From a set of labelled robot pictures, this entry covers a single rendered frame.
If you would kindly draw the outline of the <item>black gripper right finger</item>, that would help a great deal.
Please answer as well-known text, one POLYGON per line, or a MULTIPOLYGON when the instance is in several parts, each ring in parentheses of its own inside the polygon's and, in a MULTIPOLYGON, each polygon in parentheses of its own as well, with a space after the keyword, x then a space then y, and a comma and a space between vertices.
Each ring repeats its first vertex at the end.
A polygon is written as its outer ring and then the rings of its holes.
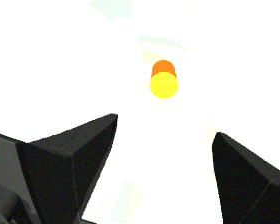
POLYGON ((280 169, 225 132, 211 149, 222 224, 280 224, 280 169))

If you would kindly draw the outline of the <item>beige rectangular block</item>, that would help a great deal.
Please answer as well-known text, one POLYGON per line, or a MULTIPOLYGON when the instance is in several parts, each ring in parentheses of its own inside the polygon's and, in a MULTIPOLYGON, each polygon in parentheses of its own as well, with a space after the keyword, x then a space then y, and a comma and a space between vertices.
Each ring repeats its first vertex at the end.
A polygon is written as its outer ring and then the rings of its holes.
POLYGON ((189 60, 192 51, 188 48, 177 47, 173 44, 159 43, 159 41, 141 41, 141 59, 139 75, 137 75, 136 89, 149 92, 149 79, 151 79, 152 65, 160 60, 168 60, 175 65, 179 89, 175 96, 183 97, 185 77, 187 77, 189 60))

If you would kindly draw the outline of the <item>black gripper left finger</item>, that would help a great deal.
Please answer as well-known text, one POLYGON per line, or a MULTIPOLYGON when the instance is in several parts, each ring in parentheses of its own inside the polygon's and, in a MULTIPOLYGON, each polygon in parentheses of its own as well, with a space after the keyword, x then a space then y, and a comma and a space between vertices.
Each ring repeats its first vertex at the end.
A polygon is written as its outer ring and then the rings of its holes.
POLYGON ((32 224, 80 224, 117 125, 109 113, 30 143, 0 133, 0 185, 19 194, 32 224))

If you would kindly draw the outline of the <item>orange marker cap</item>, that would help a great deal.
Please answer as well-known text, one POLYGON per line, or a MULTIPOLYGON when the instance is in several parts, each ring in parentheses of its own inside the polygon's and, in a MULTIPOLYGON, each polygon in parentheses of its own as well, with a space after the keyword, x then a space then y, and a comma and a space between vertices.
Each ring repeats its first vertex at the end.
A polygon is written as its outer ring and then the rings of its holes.
POLYGON ((175 65, 168 60, 160 60, 153 64, 148 87, 149 92, 157 99, 165 100, 175 96, 179 89, 175 65))

